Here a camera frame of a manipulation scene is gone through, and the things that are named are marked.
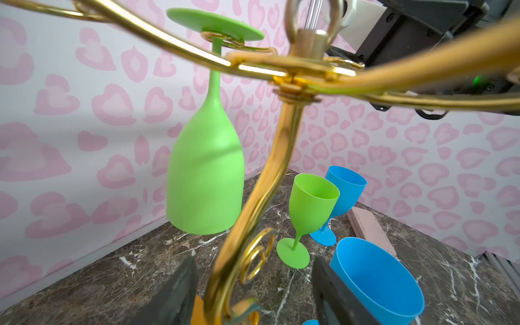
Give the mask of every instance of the metal post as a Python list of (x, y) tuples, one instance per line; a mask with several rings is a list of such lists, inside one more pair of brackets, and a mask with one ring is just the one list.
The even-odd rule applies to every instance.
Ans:
[(305, 19), (305, 29), (316, 29), (322, 3), (323, 0), (310, 0), (309, 11), (307, 12), (307, 18)]

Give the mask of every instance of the gold metal rack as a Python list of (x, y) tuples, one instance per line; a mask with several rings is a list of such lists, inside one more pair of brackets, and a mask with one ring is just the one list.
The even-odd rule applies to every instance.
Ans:
[[(319, 101), (316, 95), (349, 95), (384, 105), (430, 110), (520, 110), (519, 93), (478, 96), (409, 96), (403, 93), (410, 87), (417, 89), (478, 73), (500, 72), (507, 74), (511, 82), (519, 83), (520, 18), (461, 37), (427, 53), (365, 69), (361, 62), (323, 58), (339, 29), (342, 0), (329, 0), (331, 24), (328, 32), (298, 29), (295, 17), (301, 0), (287, 1), (284, 25), (291, 43), (289, 56), (278, 56), (271, 48), (245, 46), (226, 35), (203, 33), (205, 39), (219, 37), (224, 40), (224, 46), (242, 51), (229, 53), (226, 57), (152, 25), (114, 0), (73, 0), (76, 10), (29, 0), (0, 2), (54, 16), (116, 23), (137, 37), (194, 63), (228, 74), (267, 80), (275, 85), (275, 93), (283, 106), (271, 154), (215, 260), (206, 287), (204, 316), (212, 325), (258, 324), (260, 306), (255, 299), (247, 298), (231, 307), (232, 291), (238, 279), (242, 284), (251, 281), (271, 252), (274, 229), (264, 229), (251, 239), (288, 168), (303, 108)], [(260, 245), (268, 235), (267, 246)], [(260, 262), (250, 272), (257, 256)]]

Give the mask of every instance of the glass base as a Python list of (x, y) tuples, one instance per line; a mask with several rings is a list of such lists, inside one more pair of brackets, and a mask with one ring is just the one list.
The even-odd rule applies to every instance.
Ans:
[(302, 243), (298, 243), (295, 250), (292, 249), (293, 245), (294, 239), (292, 238), (280, 239), (276, 245), (278, 257), (289, 267), (297, 269), (306, 268), (310, 262), (309, 251)]
[(323, 246), (336, 245), (336, 235), (329, 227), (325, 227), (325, 231), (317, 230), (310, 234), (311, 238)]

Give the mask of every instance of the pink leopard print wallpaper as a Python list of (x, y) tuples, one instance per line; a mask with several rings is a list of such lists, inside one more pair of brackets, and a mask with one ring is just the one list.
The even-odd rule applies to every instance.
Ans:
[[(209, 48), (168, 20), (172, 2), (125, 0), (133, 11)], [(202, 104), (206, 68), (110, 24), (0, 5), (0, 298), (165, 216), (166, 168)], [(284, 3), (180, 0), (266, 34), (287, 53)], [(301, 6), (299, 21), (305, 19)], [(347, 48), (341, 39), (335, 44)], [(265, 82), (223, 75), (220, 94), (246, 172), (265, 165), (280, 103)], [(330, 164), (369, 184), (361, 201), (447, 244), (520, 259), (520, 129), (513, 117), (374, 111), (325, 97), (306, 109), (291, 167)]]

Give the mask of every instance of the green led light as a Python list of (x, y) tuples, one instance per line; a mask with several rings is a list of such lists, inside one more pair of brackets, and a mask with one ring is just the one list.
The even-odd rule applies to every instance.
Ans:
[(477, 76), (474, 80), (473, 80), (473, 85), (476, 86), (480, 81), (482, 80), (482, 77), (481, 76)]

